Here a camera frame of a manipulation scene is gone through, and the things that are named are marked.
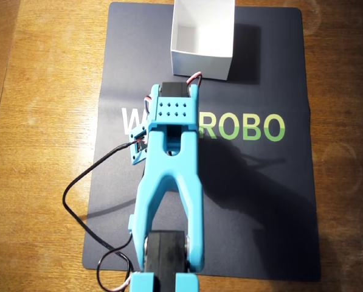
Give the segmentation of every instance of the black mat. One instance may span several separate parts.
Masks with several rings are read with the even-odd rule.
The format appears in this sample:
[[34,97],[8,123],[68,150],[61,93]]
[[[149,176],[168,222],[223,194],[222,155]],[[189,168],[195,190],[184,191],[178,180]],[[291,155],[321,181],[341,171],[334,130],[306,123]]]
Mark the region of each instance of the black mat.
[[[95,160],[128,141],[125,128],[136,109],[142,120],[143,97],[153,84],[186,80],[171,74],[172,14],[171,5],[111,4]],[[206,131],[199,142],[206,240],[202,273],[319,280],[301,13],[297,9],[237,7],[235,22],[229,80],[203,80],[200,90],[199,111],[216,116],[216,139]],[[218,128],[225,113],[236,115],[240,124],[231,141]],[[261,137],[256,141],[243,139],[244,113],[260,118]],[[263,129],[270,114],[279,115],[285,123],[285,135],[277,142],[269,140]],[[226,119],[223,130],[234,132],[231,118]],[[273,120],[270,134],[277,136],[279,131]],[[128,218],[134,212],[143,167],[133,167],[125,150],[92,174],[88,225],[113,246],[128,238]],[[153,229],[186,227],[178,194],[167,193]],[[86,235],[84,267],[95,268],[104,252]],[[133,244],[125,252],[138,268]],[[104,267],[126,268],[117,257]]]

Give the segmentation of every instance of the red and white wire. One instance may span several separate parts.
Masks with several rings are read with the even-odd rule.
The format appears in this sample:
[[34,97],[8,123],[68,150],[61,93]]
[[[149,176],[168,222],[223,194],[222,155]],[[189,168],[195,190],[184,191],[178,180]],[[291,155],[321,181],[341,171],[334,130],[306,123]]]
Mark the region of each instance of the red and white wire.
[[117,287],[115,289],[112,289],[111,291],[112,292],[121,292],[121,291],[123,291],[130,284],[130,281],[131,281],[131,275],[129,276],[129,278],[127,278],[127,280],[123,284],[121,284],[121,286],[119,286],[119,287]]
[[203,77],[203,75],[201,74],[201,72],[196,72],[195,74],[193,74],[191,77],[188,78],[187,80],[187,85],[189,86],[189,84],[192,83],[192,81],[194,81],[194,79],[198,78],[199,77],[199,82],[198,82],[198,87],[200,87],[200,84],[201,84],[201,79]]
[[143,99],[143,105],[147,114],[150,114],[148,107],[150,107],[151,101],[152,99],[150,96],[145,96],[145,98]]

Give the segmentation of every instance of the wire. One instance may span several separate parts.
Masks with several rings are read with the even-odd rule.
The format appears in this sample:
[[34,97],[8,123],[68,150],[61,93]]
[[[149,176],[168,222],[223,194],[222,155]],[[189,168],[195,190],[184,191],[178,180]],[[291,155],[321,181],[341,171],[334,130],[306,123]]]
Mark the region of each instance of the wire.
[[[92,170],[94,170],[96,167],[98,167],[101,163],[103,163],[104,161],[106,161],[108,158],[110,158],[113,154],[117,153],[119,150],[123,150],[126,149],[127,147],[140,142],[142,140],[138,139],[129,143],[124,143],[122,145],[119,145],[118,147],[112,149],[109,153],[107,153],[106,155],[104,155],[102,158],[100,158],[97,162],[93,163],[93,165],[91,165],[88,169],[86,169],[81,175],[79,175],[78,177],[76,177],[65,189],[64,194],[62,196],[62,203],[64,205],[64,208],[72,215],[73,218],[76,219],[76,221],[81,225],[81,227],[97,242],[99,242],[102,246],[104,246],[105,248],[109,249],[109,250],[113,250],[114,247],[111,246],[110,244],[108,244],[107,242],[105,242],[103,239],[101,239],[95,232],[93,232],[84,222],[83,220],[81,220],[75,212],[73,212],[73,210],[67,205],[66,203],[66,195],[68,193],[68,191],[77,183],[79,182],[79,180],[81,180],[84,176],[86,176],[89,172],[91,172]],[[127,263],[127,272],[126,272],[126,277],[125,280],[127,280],[130,276],[130,272],[134,272],[134,267],[133,267],[133,263],[131,263],[131,260],[122,252],[117,251],[115,252],[115,254],[119,257],[121,257],[122,259],[124,259]]]
[[125,282],[123,284],[121,284],[121,286],[115,288],[115,289],[112,289],[112,290],[109,290],[107,288],[105,288],[102,284],[102,281],[100,280],[100,268],[102,266],[102,263],[103,261],[106,259],[107,256],[109,256],[110,254],[113,254],[114,252],[117,252],[117,251],[120,251],[121,249],[125,248],[126,246],[128,246],[128,244],[130,243],[130,241],[133,239],[133,235],[130,235],[128,241],[122,245],[122,246],[119,246],[118,248],[114,248],[108,252],[106,252],[103,257],[99,260],[99,263],[97,264],[97,269],[96,269],[96,278],[97,278],[97,283],[99,284],[99,286],[104,290],[104,291],[107,291],[107,292],[119,292],[119,291],[124,291],[124,289],[130,284],[130,280],[131,280],[131,276],[129,276]]
[[143,104],[145,105],[145,111],[147,114],[150,114],[149,112],[149,106],[148,103],[151,103],[151,97],[150,96],[145,96],[145,98],[143,99]]
[[200,87],[200,84],[201,84],[201,79],[203,77],[203,75],[201,74],[201,72],[196,72],[195,74],[193,74],[191,77],[188,78],[187,80],[187,85],[189,86],[189,84],[192,83],[192,81],[194,81],[194,79],[198,78],[199,77],[199,82],[198,82],[198,87]]

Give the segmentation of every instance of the wooden table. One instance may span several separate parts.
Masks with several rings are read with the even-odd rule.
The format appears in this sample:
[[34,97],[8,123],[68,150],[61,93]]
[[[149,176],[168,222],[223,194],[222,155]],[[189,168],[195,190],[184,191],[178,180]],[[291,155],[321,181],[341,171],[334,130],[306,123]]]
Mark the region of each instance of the wooden table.
[[[200,277],[201,291],[363,292],[363,1],[237,1],[256,4],[303,12],[322,281]],[[0,1],[0,291],[100,291],[61,195],[94,155],[108,6]],[[80,215],[89,183],[69,199]]]

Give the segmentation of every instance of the white box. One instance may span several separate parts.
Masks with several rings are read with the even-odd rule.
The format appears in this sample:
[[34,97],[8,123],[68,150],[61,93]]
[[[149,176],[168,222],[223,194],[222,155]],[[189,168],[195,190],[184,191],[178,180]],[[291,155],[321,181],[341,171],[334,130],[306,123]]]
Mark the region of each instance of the white box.
[[232,60],[235,0],[175,0],[171,29],[173,75],[227,80]]

